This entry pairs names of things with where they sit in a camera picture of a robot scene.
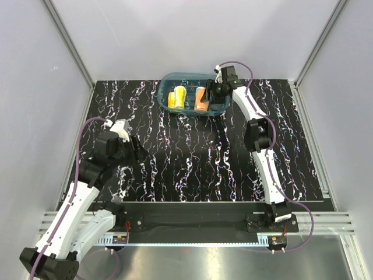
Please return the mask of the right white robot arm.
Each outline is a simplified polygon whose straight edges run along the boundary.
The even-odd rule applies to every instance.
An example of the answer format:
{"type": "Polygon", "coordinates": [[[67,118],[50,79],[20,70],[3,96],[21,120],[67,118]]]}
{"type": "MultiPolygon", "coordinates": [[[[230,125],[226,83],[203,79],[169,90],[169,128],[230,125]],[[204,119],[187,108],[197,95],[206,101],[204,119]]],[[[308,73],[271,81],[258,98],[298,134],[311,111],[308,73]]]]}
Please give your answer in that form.
{"type": "Polygon", "coordinates": [[[216,77],[207,81],[202,100],[213,104],[229,97],[242,111],[247,121],[244,144],[254,158],[264,189],[265,214],[260,224],[271,231],[278,231],[292,213],[275,165],[275,125],[254,100],[249,91],[250,84],[238,77],[234,66],[224,62],[217,65],[214,71],[216,77]]]}

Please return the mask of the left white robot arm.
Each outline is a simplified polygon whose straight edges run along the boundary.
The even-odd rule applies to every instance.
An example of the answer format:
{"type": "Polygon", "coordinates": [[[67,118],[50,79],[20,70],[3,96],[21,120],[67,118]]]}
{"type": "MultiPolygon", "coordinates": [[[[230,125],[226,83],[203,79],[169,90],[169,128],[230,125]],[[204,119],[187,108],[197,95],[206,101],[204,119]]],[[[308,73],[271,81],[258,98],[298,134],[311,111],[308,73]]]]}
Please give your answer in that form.
{"type": "Polygon", "coordinates": [[[147,155],[134,135],[106,131],[96,138],[92,158],[82,162],[78,179],[72,182],[52,224],[34,247],[25,247],[20,254],[31,279],[74,279],[80,262],[99,238],[127,225],[124,206],[108,201],[88,224],[79,227],[117,167],[143,163],[147,155]]]}

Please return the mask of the orange dotted towel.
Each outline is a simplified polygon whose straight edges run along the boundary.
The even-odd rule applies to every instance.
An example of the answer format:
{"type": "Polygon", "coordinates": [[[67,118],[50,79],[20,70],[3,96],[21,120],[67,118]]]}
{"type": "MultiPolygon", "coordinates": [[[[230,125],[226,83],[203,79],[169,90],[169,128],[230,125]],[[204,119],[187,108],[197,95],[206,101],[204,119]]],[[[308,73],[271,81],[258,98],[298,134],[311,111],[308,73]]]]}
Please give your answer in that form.
{"type": "Polygon", "coordinates": [[[195,92],[195,105],[194,110],[196,111],[207,111],[209,107],[209,102],[206,99],[206,88],[197,87],[195,92]]]}

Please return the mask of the yellow patterned towel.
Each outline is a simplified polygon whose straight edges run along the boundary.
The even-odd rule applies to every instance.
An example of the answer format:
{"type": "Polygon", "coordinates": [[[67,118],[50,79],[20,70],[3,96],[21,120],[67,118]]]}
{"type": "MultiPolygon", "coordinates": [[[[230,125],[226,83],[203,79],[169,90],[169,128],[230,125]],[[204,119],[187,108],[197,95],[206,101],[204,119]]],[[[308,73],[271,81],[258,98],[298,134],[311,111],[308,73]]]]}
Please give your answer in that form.
{"type": "Polygon", "coordinates": [[[168,94],[168,107],[172,109],[184,109],[187,89],[184,86],[176,86],[168,94]]]}

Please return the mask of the teal plastic basin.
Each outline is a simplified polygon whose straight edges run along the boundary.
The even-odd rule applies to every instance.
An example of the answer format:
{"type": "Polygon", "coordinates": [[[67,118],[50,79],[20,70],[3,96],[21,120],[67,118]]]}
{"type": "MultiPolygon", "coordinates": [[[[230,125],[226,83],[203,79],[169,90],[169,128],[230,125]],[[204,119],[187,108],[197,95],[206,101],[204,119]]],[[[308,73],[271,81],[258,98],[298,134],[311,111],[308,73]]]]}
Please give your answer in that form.
{"type": "Polygon", "coordinates": [[[157,100],[159,105],[174,114],[185,114],[189,116],[215,117],[223,114],[231,103],[231,98],[226,96],[216,104],[210,104],[207,111],[194,110],[196,88],[206,86],[208,79],[214,79],[215,75],[205,73],[183,73],[173,72],[167,74],[160,82],[157,92],[157,100]],[[186,88],[185,108],[169,108],[168,94],[174,90],[176,86],[184,86],[186,88]]]}

